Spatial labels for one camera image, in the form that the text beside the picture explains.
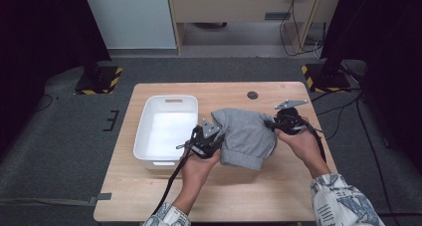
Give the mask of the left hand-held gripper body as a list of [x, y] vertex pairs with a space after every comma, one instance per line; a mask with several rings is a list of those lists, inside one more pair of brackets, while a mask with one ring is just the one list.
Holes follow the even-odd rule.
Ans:
[[203, 118], [202, 123], [192, 129], [190, 138], [176, 148], [191, 149], [198, 157], [207, 159], [222, 147], [224, 140], [221, 128]]

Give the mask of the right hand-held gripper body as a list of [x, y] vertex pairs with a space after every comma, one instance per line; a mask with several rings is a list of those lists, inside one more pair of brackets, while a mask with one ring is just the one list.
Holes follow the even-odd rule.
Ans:
[[308, 101], [285, 100], [283, 103], [275, 106], [278, 111], [274, 118], [276, 128], [286, 134], [295, 135], [307, 127], [297, 110], [298, 106], [305, 105]]

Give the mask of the grey shorts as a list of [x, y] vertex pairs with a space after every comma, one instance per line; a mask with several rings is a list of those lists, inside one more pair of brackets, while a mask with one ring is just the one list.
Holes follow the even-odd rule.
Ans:
[[260, 170], [278, 142], [275, 133], [265, 126], [273, 118], [265, 113], [230, 108], [211, 115], [224, 135], [220, 163]]

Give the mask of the white plastic bin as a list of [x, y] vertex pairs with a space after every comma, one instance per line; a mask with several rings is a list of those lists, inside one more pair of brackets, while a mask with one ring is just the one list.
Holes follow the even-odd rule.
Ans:
[[173, 169], [183, 145], [198, 122], [198, 101], [193, 96], [150, 97], [143, 108], [133, 155], [149, 170]]

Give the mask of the person's left hand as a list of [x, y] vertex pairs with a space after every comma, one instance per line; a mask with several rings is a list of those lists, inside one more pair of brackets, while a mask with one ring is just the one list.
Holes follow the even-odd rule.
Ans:
[[219, 161], [219, 150], [207, 159], [200, 158], [196, 154], [190, 155], [182, 168], [182, 192], [190, 196], [198, 195], [211, 169]]

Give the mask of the person's right hand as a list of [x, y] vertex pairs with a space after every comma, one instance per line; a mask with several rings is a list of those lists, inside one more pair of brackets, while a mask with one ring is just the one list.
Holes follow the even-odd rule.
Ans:
[[320, 155], [316, 138], [308, 130], [303, 130], [296, 135], [289, 135], [276, 129], [275, 133], [281, 141], [285, 142], [309, 170], [312, 178], [329, 174], [330, 170]]

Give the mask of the black stand base yellow stripes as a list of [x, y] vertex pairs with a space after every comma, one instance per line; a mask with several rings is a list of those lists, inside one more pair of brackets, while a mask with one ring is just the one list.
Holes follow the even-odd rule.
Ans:
[[86, 72], [83, 72], [75, 86], [74, 94], [110, 94], [117, 85], [121, 72], [122, 68], [120, 67], [99, 67], [94, 76], [89, 76]]
[[306, 83], [313, 93], [348, 92], [350, 83], [339, 70], [330, 72], [324, 64], [305, 64], [301, 67]]

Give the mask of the grey tape strip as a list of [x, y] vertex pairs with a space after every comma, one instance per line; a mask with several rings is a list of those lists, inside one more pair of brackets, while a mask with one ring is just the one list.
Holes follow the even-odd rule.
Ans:
[[89, 204], [90, 205], [96, 205], [99, 201], [102, 200], [110, 200], [111, 199], [111, 193], [99, 193], [97, 196], [92, 196], [89, 199]]

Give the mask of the light wooden desk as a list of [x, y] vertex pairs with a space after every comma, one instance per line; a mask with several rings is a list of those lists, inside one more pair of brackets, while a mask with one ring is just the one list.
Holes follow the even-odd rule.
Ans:
[[176, 45], [187, 23], [282, 21], [296, 53], [313, 23], [328, 24], [338, 0], [168, 0]]

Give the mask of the black curtain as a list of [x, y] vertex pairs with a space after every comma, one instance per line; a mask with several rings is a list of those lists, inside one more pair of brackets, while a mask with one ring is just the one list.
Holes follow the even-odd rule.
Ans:
[[109, 59], [88, 0], [0, 0], [0, 155], [50, 77]]
[[362, 87], [390, 146], [422, 173], [422, 0], [339, 0], [322, 56], [360, 60]]

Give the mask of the white cabinet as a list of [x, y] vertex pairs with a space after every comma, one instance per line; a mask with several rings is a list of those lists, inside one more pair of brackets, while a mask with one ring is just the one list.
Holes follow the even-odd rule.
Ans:
[[168, 0], [88, 0], [109, 49], [175, 49]]

